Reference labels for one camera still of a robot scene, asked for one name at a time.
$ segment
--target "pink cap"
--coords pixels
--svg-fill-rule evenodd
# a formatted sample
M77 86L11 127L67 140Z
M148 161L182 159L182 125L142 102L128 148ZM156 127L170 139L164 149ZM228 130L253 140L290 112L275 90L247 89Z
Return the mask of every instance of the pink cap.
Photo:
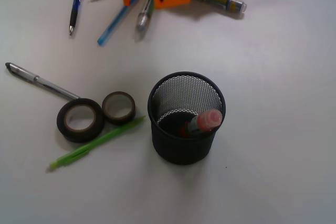
M210 131L220 126L222 118L222 113L219 110L203 111L197 116L197 126L202 131Z

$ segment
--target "black pen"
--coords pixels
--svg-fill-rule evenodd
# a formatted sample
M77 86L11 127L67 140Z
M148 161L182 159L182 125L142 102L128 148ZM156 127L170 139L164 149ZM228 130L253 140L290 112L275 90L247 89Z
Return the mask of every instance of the black pen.
M80 5L80 0L73 0L71 16L70 16L70 28L69 28L70 36L74 32L73 30L75 29L79 5Z

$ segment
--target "mesh cup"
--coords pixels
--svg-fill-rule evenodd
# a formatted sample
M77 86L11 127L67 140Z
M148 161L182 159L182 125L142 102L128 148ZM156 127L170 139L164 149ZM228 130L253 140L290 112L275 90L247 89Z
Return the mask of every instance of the mesh cup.
M180 128L186 121L205 110L221 111L223 123L225 100L219 88L198 73L177 72L160 80L148 99L152 123L152 140L156 152L165 160L179 165L193 164L210 151L216 131L193 138L181 138Z

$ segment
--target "green pen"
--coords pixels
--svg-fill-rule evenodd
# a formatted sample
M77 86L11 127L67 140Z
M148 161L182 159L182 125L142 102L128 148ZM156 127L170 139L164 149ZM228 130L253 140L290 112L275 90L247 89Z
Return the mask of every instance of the green pen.
M75 150L73 152L70 152L70 153L58 158L56 161L53 161L49 164L49 167L48 167L49 171L53 171L60 166L69 165L69 164L73 163L74 161L84 157L93 148L96 148L97 146L107 142L112 137L117 136L117 135L129 130L130 128L138 125L139 123L141 123L144 120L144 118L145 118L145 116L142 116L140 118L136 118L136 119L132 120L131 122L110 131L109 133L105 134L104 136L101 136L101 137L93 140L92 142L90 142L86 145L83 145L82 147L79 147L77 150Z

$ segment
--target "silver pen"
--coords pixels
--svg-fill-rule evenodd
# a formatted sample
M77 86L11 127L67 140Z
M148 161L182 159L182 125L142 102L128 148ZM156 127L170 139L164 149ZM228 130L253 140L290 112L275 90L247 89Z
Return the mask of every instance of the silver pen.
M49 91L53 91L53 92L57 92L59 94L62 94L66 97L68 97L71 100L74 99L78 99L79 96L41 78L40 76L24 69L21 68L13 63L7 62L6 64L6 68L8 69L8 71L14 75L16 75L17 77L19 77L20 79L23 79L31 84L39 84L42 85L43 87L45 87L46 89L48 89Z

